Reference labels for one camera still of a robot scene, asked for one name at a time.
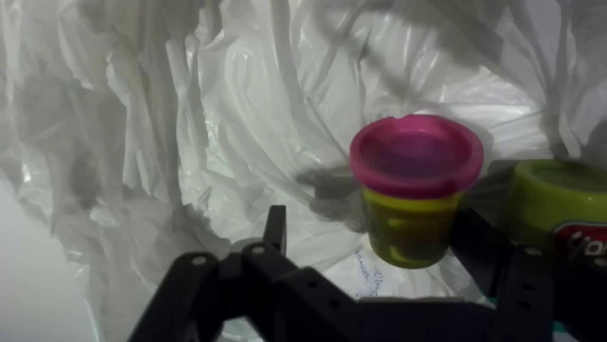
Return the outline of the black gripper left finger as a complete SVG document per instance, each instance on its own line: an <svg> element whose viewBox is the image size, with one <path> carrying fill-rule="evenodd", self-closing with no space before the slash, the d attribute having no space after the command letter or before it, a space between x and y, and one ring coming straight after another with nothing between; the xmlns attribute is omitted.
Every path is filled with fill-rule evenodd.
<svg viewBox="0 0 607 342"><path fill-rule="evenodd" d="M245 318L266 342L387 341L404 318L397 301L355 301L285 257L287 208L268 213L264 238L218 261L186 253L165 274L129 342L216 342Z"/></svg>

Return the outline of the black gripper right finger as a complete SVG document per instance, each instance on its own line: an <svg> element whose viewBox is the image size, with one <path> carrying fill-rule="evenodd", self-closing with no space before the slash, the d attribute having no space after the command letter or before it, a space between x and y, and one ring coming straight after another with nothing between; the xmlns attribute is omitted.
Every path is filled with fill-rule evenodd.
<svg viewBox="0 0 607 342"><path fill-rule="evenodd" d="M554 342L556 324L579 342L607 342L607 274L543 250L512 246L478 212L461 210L452 251L495 305L503 342Z"/></svg>

